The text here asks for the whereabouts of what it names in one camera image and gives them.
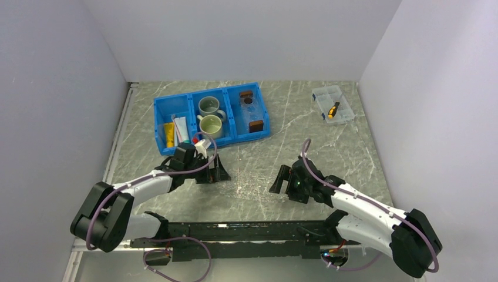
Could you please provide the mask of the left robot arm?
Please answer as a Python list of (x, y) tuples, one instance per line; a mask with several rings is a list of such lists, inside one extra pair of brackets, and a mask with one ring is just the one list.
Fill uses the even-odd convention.
[(160, 247), (170, 238), (169, 221), (152, 211), (132, 210), (157, 196), (170, 193), (193, 179), (197, 184), (231, 180), (217, 153), (209, 157), (200, 143), (179, 144), (174, 154), (137, 179), (96, 183), (70, 225), (70, 233), (84, 240), (89, 250), (114, 250), (123, 240), (146, 239)]

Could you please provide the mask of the blue three-compartment bin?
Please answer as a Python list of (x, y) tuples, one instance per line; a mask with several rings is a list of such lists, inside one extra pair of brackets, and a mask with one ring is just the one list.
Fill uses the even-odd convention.
[(153, 107), (162, 156), (172, 155), (180, 142), (194, 143), (206, 134), (219, 147), (270, 135), (270, 117), (257, 82), (159, 97)]

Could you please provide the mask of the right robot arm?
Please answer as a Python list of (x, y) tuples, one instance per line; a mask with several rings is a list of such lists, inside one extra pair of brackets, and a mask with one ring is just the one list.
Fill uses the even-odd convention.
[(407, 212), (385, 205), (337, 176), (324, 176), (307, 158), (298, 158), (292, 166), (281, 165), (269, 191), (279, 194), (284, 182), (290, 200), (306, 204), (314, 199), (334, 209), (321, 233), (329, 243), (354, 241), (380, 251), (414, 278), (436, 264), (442, 244), (420, 210)]

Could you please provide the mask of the clear holder with wooden ends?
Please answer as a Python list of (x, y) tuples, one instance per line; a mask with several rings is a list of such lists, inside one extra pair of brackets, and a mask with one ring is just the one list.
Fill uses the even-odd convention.
[(262, 131), (264, 129), (263, 110), (255, 98), (253, 91), (242, 91), (239, 93), (239, 97), (243, 120), (248, 132)]

